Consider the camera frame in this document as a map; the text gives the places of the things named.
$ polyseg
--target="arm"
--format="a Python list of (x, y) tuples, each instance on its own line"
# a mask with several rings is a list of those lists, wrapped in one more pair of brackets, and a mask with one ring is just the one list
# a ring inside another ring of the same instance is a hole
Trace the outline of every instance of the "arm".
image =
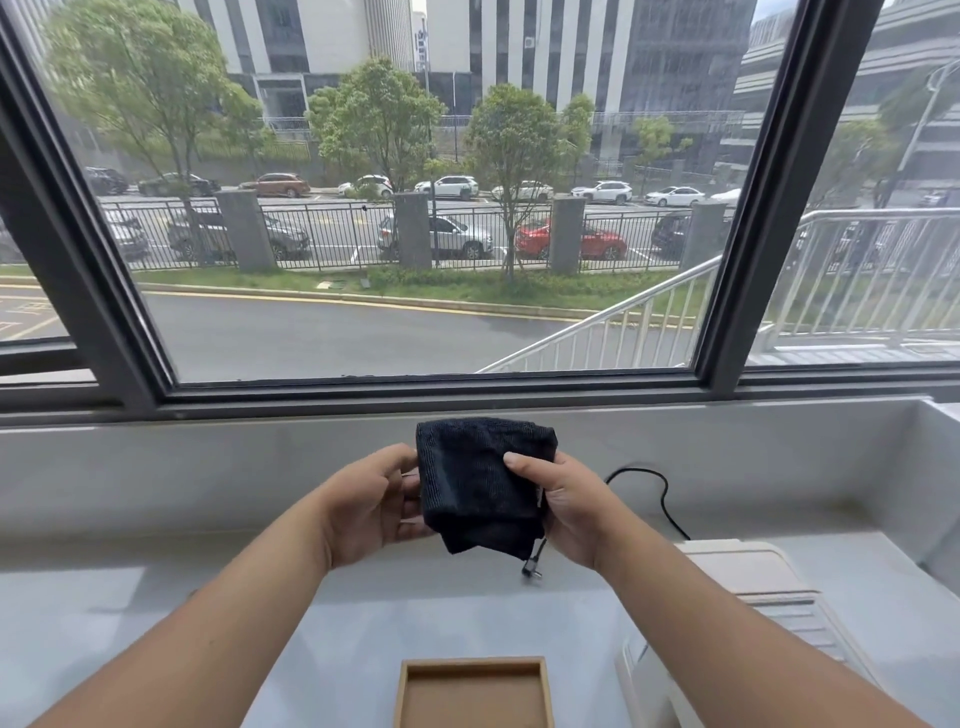
[(543, 488), (550, 541), (611, 585), (705, 725), (926, 725), (723, 589), (582, 463), (504, 460)]
[(393, 445), (305, 496), (209, 584), (41, 716), (34, 728), (233, 728), (324, 576), (424, 536), (416, 452)]

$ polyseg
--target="left hand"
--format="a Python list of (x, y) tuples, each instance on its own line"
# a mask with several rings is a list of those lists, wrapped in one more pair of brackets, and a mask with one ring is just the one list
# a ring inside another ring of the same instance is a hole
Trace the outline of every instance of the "left hand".
[(416, 466), (416, 450), (390, 445), (320, 486), (316, 495), (330, 569), (354, 564), (386, 544), (433, 534), (420, 519), (420, 475), (410, 473)]

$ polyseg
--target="black car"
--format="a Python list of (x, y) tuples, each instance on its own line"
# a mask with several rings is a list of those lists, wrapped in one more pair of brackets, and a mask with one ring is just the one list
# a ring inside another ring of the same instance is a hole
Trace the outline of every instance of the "black car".
[(130, 186), (126, 177), (109, 167), (84, 167), (84, 173), (95, 195), (122, 195)]
[[(163, 177), (154, 177), (144, 180), (136, 186), (141, 195), (148, 197), (177, 197), (179, 194), (180, 175), (176, 172), (167, 172)], [(190, 175), (190, 197), (210, 197), (220, 190), (216, 180), (205, 180), (197, 175)]]

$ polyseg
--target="black cable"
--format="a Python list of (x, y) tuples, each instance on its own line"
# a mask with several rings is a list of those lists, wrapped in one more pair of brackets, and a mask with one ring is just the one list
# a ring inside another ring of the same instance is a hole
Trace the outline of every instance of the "black cable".
[(651, 470), (650, 468), (635, 468), (634, 466), (628, 465), (624, 468), (617, 468), (607, 476), (604, 482), (607, 483), (607, 485), (610, 485), (613, 482), (613, 479), (622, 473), (649, 473), (650, 475), (656, 475), (660, 480), (662, 480), (663, 492), (660, 493), (660, 510), (663, 511), (663, 515), (666, 516), (666, 519), (670, 521), (670, 524), (677, 529), (677, 532), (680, 533), (681, 536), (683, 536), (687, 541), (692, 541), (689, 535), (687, 535), (686, 531), (680, 528), (680, 524), (673, 520), (673, 516), (671, 516), (670, 512), (666, 509), (666, 494), (667, 491), (670, 490), (670, 482), (666, 479), (666, 475)]

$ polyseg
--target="white car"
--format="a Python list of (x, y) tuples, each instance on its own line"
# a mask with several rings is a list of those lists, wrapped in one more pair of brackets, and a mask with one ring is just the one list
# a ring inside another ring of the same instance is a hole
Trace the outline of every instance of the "white car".
[(707, 195), (693, 187), (664, 187), (657, 192), (648, 192), (643, 201), (657, 207), (686, 207), (706, 198)]
[(737, 187), (728, 192), (718, 192), (715, 195), (710, 195), (710, 199), (718, 203), (726, 203), (729, 206), (736, 207), (736, 204), (740, 202), (740, 188)]
[[(447, 175), (433, 183), (437, 197), (459, 197), (469, 200), (480, 194), (480, 184), (473, 177), (466, 175)], [(430, 182), (417, 182), (414, 186), (417, 192), (430, 193)]]
[[(503, 199), (503, 187), (498, 185), (490, 193), (495, 200)], [(545, 203), (553, 199), (553, 187), (545, 182), (535, 180), (524, 180), (516, 191), (518, 200), (536, 200), (539, 203)]]
[(337, 194), (341, 197), (346, 197), (348, 190), (360, 189), (368, 184), (376, 187), (377, 194), (384, 200), (389, 200), (394, 196), (394, 186), (390, 183), (390, 178), (384, 177), (383, 175), (366, 175), (356, 182), (344, 182), (337, 187)]
[(626, 182), (598, 182), (593, 187), (574, 187), (570, 190), (574, 197), (586, 197), (587, 202), (616, 203), (624, 205), (634, 198), (634, 189)]

